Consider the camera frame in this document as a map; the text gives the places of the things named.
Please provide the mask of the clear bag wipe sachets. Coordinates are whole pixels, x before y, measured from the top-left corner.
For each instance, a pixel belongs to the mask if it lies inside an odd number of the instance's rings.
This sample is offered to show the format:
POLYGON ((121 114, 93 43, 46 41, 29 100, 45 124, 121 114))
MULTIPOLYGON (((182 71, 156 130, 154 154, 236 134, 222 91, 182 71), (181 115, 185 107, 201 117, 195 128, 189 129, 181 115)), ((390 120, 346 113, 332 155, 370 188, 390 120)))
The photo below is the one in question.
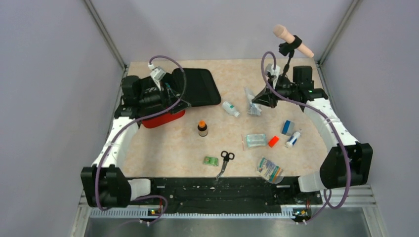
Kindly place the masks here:
POLYGON ((255 98, 255 95, 251 89, 244 87, 245 96, 247 99, 247 113, 251 116, 260 116, 261 108, 259 104, 254 103, 252 100, 255 98))

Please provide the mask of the white bottle green label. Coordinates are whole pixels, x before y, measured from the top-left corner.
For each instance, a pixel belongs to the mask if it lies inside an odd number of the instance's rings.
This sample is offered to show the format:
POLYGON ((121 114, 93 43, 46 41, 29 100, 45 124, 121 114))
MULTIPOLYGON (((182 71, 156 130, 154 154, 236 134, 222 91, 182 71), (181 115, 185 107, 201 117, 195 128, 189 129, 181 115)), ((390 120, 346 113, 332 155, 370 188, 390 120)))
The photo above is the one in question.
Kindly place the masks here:
POLYGON ((236 107, 229 101, 224 101, 222 103, 222 108, 231 116, 238 117, 240 112, 236 109, 236 107))

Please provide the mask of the small teal pad packet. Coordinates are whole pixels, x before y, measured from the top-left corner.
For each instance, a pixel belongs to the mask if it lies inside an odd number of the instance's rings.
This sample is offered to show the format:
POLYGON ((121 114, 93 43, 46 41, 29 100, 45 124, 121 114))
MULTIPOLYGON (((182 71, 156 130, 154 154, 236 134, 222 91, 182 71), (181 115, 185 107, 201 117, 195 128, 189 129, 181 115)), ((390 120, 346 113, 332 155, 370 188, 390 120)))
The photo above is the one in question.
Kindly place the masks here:
POLYGON ((265 134, 247 134, 242 135, 243 150, 252 149, 255 147, 267 146, 267 139, 265 134))

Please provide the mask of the white blue tube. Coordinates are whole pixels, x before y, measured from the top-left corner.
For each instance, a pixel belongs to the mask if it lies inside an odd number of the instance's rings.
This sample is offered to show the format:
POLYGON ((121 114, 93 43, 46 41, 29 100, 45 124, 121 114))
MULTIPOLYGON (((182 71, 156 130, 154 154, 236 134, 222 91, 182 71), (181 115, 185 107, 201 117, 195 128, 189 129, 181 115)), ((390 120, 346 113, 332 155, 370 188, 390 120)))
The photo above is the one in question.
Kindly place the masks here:
POLYGON ((299 131, 296 131, 294 134, 291 135, 291 137, 286 142, 286 147, 287 148, 293 147, 300 137, 301 137, 301 133, 299 131))

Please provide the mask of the bandage roll packet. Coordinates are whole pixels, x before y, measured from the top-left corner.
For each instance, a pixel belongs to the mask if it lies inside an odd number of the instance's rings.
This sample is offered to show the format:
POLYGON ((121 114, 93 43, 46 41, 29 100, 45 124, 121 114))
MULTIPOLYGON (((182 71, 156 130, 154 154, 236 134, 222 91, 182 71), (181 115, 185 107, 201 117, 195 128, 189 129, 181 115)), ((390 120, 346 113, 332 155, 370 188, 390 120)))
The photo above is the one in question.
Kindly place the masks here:
POLYGON ((255 171, 262 179, 271 184, 279 184, 284 178, 282 176, 284 170, 265 157, 260 159, 255 171))

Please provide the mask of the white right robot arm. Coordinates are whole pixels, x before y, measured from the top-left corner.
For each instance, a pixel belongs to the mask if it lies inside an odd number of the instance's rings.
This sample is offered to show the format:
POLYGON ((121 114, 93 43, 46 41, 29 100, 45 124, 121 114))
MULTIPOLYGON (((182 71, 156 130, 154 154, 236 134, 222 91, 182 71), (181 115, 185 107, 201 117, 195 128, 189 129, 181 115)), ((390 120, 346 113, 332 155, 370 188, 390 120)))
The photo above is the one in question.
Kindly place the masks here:
POLYGON ((275 88, 277 94, 301 103, 301 110, 315 125, 328 152, 319 171, 298 178, 298 185, 290 189, 291 200, 304 203, 310 192, 346 186, 346 163, 342 146, 349 159, 350 185, 366 184, 373 149, 370 144, 360 143, 350 134, 334 112, 325 91, 314 87, 312 67, 293 67, 292 80, 281 76, 279 69, 279 66, 268 64, 263 70, 270 86, 275 88))

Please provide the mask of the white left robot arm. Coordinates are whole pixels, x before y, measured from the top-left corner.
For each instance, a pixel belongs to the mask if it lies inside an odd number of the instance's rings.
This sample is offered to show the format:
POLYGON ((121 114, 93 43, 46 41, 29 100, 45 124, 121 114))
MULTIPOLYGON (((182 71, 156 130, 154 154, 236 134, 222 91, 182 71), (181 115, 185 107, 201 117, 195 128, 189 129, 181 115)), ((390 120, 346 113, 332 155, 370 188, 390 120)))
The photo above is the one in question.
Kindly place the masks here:
POLYGON ((161 80, 140 79, 137 76, 123 78, 123 94, 114 114, 111 133, 98 158, 80 173, 87 204, 101 211, 125 208, 133 201, 143 200, 153 204, 158 190, 147 178, 129 180, 120 166, 126 159, 131 140, 145 121, 166 115, 176 115, 190 107, 185 94, 188 77, 181 72, 181 86, 172 74, 161 80))

